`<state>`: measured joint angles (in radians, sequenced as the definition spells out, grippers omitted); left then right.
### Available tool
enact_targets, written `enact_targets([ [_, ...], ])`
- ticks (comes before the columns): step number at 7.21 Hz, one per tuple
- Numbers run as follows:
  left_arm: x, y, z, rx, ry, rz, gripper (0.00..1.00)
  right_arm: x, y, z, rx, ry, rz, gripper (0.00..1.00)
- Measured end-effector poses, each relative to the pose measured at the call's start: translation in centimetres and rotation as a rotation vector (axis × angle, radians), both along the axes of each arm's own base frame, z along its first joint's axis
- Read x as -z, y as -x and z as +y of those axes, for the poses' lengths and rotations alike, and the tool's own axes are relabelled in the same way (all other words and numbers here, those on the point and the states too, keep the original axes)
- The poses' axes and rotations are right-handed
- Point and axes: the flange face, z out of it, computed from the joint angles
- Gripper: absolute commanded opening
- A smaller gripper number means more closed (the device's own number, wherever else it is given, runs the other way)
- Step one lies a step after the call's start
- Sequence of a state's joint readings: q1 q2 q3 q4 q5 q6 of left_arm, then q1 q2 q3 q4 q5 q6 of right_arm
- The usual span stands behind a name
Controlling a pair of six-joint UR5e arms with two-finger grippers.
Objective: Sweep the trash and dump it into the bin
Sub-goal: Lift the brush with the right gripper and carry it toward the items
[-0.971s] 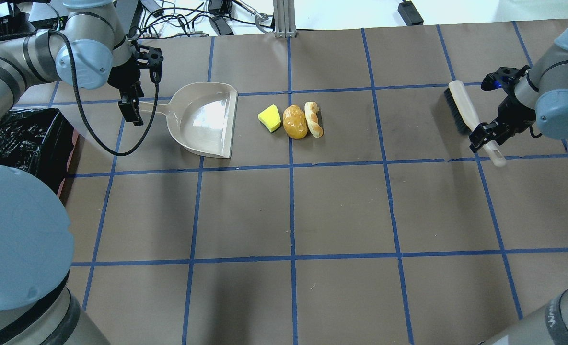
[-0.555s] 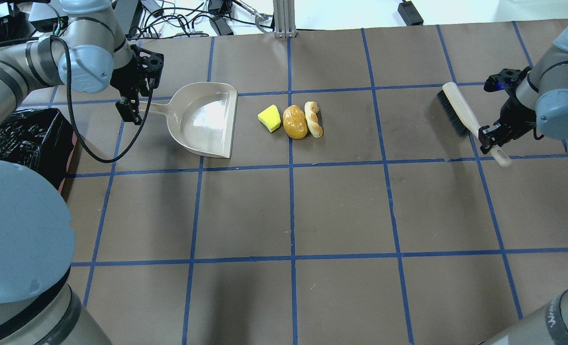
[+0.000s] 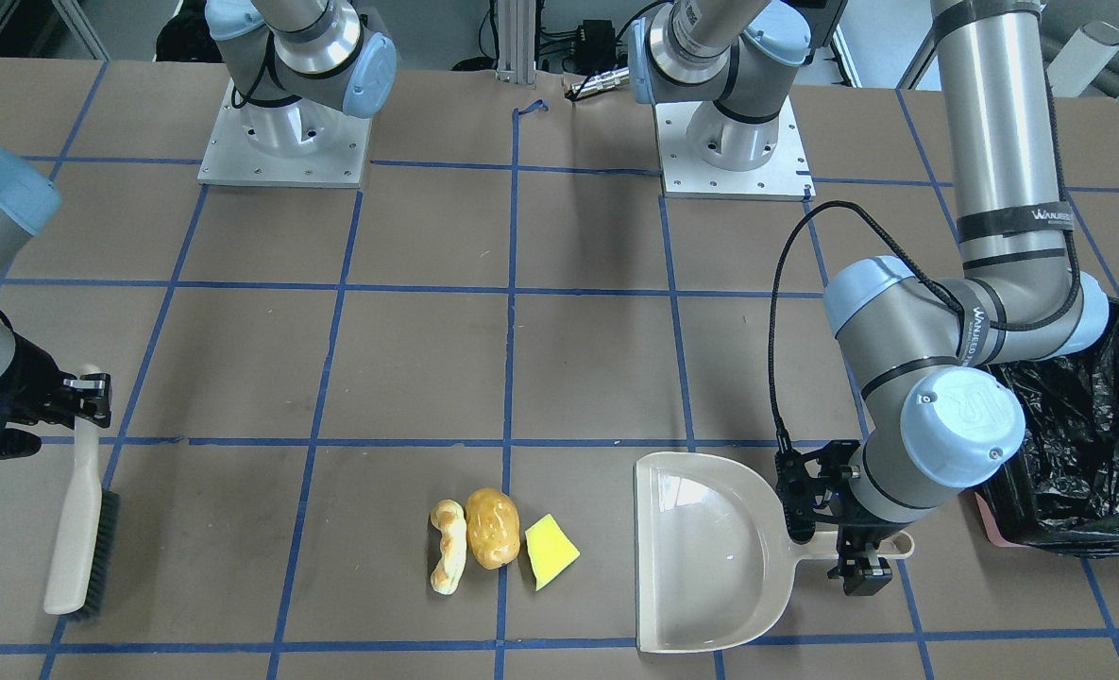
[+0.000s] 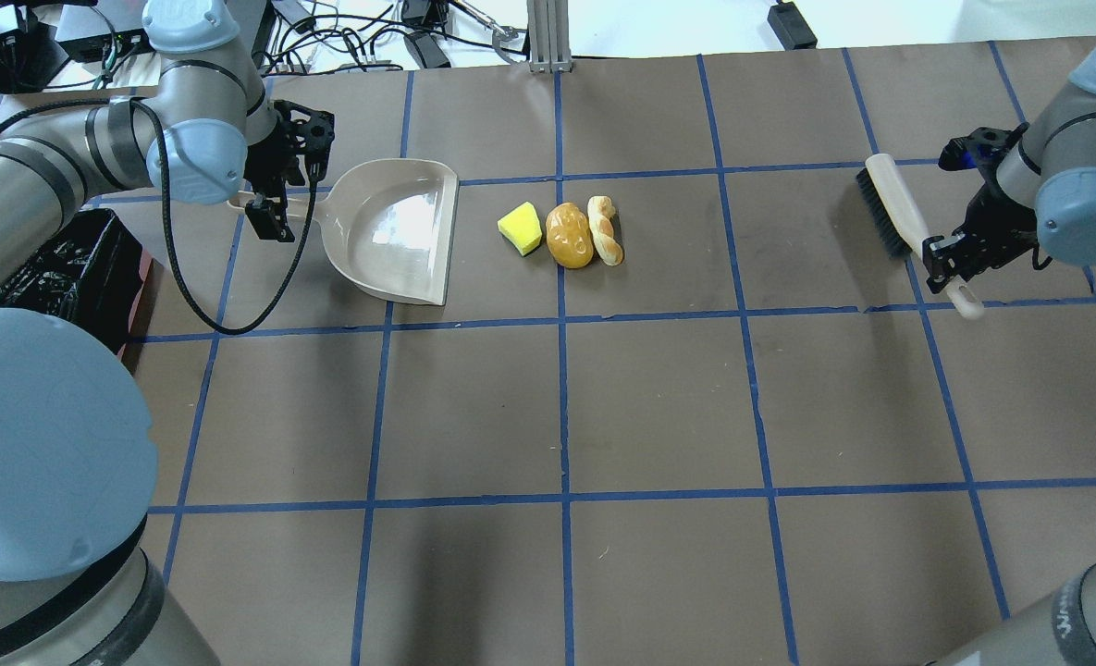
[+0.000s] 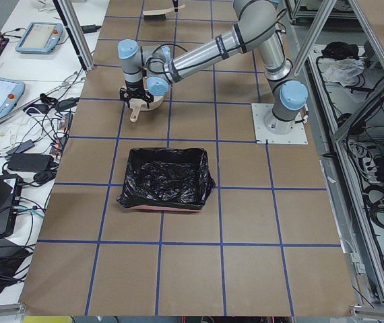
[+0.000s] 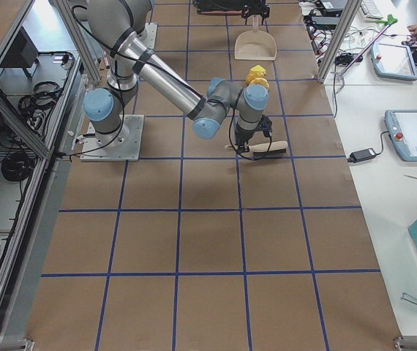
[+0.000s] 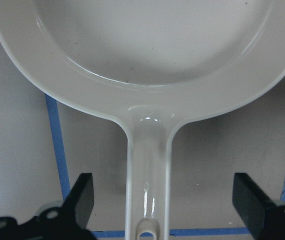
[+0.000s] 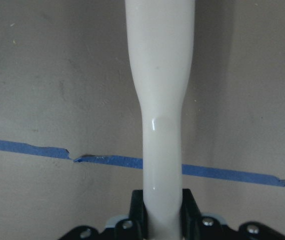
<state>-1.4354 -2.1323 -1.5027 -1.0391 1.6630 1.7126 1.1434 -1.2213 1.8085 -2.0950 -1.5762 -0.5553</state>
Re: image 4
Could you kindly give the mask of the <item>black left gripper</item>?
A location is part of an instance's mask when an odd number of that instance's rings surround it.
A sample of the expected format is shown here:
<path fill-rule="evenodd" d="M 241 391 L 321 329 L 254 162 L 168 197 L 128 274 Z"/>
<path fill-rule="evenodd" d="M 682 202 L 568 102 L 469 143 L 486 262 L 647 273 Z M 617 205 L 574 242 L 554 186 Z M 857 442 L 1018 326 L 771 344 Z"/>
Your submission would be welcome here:
<path fill-rule="evenodd" d="M 315 187 L 323 181 L 336 117 L 326 110 L 312 110 L 286 100 L 272 103 L 270 131 L 249 146 L 249 184 L 252 192 L 269 198 L 285 197 L 287 185 Z M 248 223 L 261 241 L 293 243 L 287 223 L 287 204 L 265 197 L 244 203 Z"/>

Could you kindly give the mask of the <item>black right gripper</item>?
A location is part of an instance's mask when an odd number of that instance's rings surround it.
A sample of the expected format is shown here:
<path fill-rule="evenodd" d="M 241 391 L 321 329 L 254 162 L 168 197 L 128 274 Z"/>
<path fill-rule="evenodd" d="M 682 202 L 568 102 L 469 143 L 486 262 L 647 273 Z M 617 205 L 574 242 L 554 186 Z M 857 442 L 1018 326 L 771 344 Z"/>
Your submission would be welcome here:
<path fill-rule="evenodd" d="M 1032 253 L 1034 269 L 1044 269 L 1053 262 L 1040 257 L 1037 215 L 1013 200 L 996 176 L 997 168 L 1027 130 L 1026 125 L 1011 131 L 979 127 L 964 138 L 952 138 L 941 149 L 940 169 L 977 169 L 983 184 L 967 203 L 964 223 L 954 229 L 954 236 L 929 236 L 921 241 L 921 262 L 928 269 L 931 292 L 940 294 L 959 278 L 969 282 L 984 269 L 1004 268 L 1028 252 Z"/>

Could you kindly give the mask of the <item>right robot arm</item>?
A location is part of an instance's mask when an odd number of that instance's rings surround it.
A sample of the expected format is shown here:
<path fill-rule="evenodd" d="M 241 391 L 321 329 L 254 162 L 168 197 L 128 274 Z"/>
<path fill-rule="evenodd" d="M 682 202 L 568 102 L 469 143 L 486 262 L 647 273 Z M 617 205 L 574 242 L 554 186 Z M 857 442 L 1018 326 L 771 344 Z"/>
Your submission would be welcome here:
<path fill-rule="evenodd" d="M 961 227 L 920 241 L 932 292 L 1026 252 L 1096 268 L 1096 47 L 1032 122 L 954 139 L 938 164 L 974 166 L 984 182 Z M 1096 665 L 1096 564 L 941 663 Z"/>

